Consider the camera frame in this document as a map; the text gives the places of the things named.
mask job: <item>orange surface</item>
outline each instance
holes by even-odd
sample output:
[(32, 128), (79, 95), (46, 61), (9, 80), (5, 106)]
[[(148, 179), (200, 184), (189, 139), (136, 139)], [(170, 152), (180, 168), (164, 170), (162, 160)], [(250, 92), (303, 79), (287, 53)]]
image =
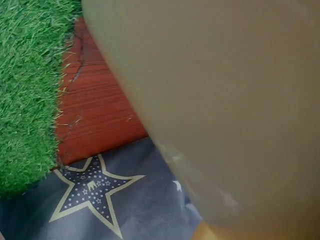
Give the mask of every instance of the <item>orange surface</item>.
[(147, 136), (81, 18), (73, 47), (64, 55), (59, 99), (63, 112), (56, 120), (58, 155), (64, 164)]

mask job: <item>crack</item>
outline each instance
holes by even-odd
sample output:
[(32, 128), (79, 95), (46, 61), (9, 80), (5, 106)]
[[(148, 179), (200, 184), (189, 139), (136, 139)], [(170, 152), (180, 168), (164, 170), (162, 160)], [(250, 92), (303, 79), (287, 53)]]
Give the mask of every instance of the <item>crack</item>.
[(78, 123), (82, 120), (82, 114), (80, 114), (78, 116), (78, 118), (71, 122), (71, 123), (67, 123), (67, 124), (61, 124), (61, 125), (65, 125), (69, 127), (68, 132), (65, 134), (65, 136), (58, 141), (58, 144), (63, 144), (65, 142), (65, 139), (70, 135), (70, 133), (72, 132), (72, 130), (78, 125)]

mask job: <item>star print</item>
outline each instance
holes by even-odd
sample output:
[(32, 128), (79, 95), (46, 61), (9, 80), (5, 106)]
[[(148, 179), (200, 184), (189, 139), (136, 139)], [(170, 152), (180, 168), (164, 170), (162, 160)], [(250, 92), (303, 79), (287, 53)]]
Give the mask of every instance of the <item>star print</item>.
[[(94, 177), (90, 176), (89, 173), (91, 172), (88, 171), (89, 169), (94, 169), (93, 166), (97, 168)], [(54, 170), (55, 174), (64, 183), (68, 184), (69, 187), (57, 204), (50, 222), (63, 218), (83, 208), (89, 208), (92, 214), (98, 217), (98, 219), (118, 235), (118, 237), (122, 238), (116, 213), (112, 205), (112, 195), (120, 190), (125, 190), (125, 188), (144, 176), (127, 177), (109, 173), (106, 170), (106, 164), (101, 155), (88, 158), (84, 167), (81, 169), (70, 166), (66, 171), (68, 172), (67, 178), (70, 178), (69, 180), (67, 180), (60, 171)], [(91, 180), (90, 178), (98, 178), (99, 181)], [(103, 186), (105, 185), (111, 186), (112, 191), (109, 191), (108, 188), (104, 188)]]

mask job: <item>green turf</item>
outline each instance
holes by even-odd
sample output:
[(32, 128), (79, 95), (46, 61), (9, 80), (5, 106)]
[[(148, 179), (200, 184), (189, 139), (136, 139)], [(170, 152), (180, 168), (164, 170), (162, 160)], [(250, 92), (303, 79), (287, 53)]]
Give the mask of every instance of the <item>green turf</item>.
[(0, 196), (55, 165), (57, 95), (78, 0), (0, 0)]

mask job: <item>blue fabric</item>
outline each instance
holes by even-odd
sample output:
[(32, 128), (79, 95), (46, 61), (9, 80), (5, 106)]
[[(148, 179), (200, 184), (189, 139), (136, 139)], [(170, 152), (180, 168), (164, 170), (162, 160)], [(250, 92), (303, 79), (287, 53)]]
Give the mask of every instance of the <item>blue fabric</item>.
[(201, 217), (146, 138), (2, 200), (0, 220), (6, 240), (189, 240)]

